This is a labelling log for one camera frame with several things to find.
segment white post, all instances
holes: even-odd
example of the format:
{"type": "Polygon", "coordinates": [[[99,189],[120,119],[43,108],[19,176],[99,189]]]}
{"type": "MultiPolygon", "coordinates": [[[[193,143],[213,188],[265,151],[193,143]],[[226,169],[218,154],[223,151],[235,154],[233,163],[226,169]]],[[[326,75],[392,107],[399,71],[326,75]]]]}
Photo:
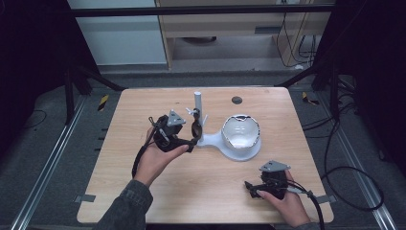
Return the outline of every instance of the white post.
{"type": "Polygon", "coordinates": [[[202,137],[200,141],[203,141],[203,109],[202,109],[202,94],[198,91],[194,92],[194,107],[200,110],[199,124],[202,126],[202,137]]]}

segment metal rail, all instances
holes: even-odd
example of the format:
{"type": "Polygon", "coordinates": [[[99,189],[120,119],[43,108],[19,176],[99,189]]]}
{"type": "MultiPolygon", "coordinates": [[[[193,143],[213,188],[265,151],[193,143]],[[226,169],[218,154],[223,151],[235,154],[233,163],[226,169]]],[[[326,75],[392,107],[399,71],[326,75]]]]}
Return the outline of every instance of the metal rail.
{"type": "Polygon", "coordinates": [[[17,217],[14,219],[11,225],[11,230],[24,230],[27,228],[31,217],[35,211],[36,206],[39,203],[39,200],[42,198],[42,195],[47,188],[48,182],[51,179],[60,156],[62,155],[66,144],[68,143],[69,138],[78,122],[79,116],[83,110],[84,102],[86,96],[80,96],[79,102],[76,108],[75,116],[73,117],[70,124],[66,125],[62,130],[53,151],[51,152],[50,157],[48,158],[47,163],[45,164],[41,174],[35,182],[33,189],[30,192],[27,200],[25,201],[23,207],[18,213],[17,217]]]}

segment person's right hand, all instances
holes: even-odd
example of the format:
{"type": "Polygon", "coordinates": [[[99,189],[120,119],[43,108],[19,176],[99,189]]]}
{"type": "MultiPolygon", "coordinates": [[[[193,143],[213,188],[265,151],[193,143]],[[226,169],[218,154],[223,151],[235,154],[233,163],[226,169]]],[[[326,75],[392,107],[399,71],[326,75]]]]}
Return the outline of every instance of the person's right hand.
{"type": "MultiPolygon", "coordinates": [[[[286,172],[286,178],[293,181],[289,171],[286,172]]],[[[257,191],[263,199],[270,202],[281,213],[284,221],[291,227],[298,227],[310,222],[310,218],[305,212],[305,207],[297,194],[286,191],[283,199],[278,199],[265,191],[257,191]]]]}

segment small hole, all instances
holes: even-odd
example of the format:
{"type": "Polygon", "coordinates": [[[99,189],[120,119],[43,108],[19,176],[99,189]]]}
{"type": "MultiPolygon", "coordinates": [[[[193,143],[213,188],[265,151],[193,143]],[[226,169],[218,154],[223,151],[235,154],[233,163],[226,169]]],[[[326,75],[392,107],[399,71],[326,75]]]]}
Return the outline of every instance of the small hole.
{"type": "Polygon", "coordinates": [[[234,104],[241,104],[241,103],[242,103],[242,98],[241,98],[241,97],[238,97],[238,96],[235,96],[235,97],[233,97],[233,98],[231,99],[231,101],[232,101],[234,104]]]}

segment metal bracket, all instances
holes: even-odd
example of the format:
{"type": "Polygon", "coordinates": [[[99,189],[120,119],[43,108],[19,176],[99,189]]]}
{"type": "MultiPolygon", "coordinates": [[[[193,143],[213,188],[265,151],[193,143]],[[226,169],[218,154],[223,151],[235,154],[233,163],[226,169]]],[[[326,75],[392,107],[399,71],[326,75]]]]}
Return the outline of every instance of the metal bracket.
{"type": "Polygon", "coordinates": [[[77,195],[73,201],[75,203],[82,203],[83,201],[93,202],[95,201],[95,199],[96,199],[95,195],[77,195]]]}
{"type": "Polygon", "coordinates": [[[186,120],[181,118],[177,113],[175,113],[175,111],[173,109],[169,112],[168,123],[167,123],[168,127],[180,126],[185,123],[186,123],[186,120]]]}
{"type": "Polygon", "coordinates": [[[285,165],[283,163],[271,160],[268,163],[264,164],[259,168],[260,171],[263,172],[278,172],[278,171],[285,171],[285,170],[290,170],[290,166],[285,165]]]}
{"type": "Polygon", "coordinates": [[[337,201],[337,198],[334,195],[330,195],[330,196],[321,195],[321,196],[316,197],[316,200],[319,204],[326,203],[326,202],[334,203],[335,201],[337,201]]]}

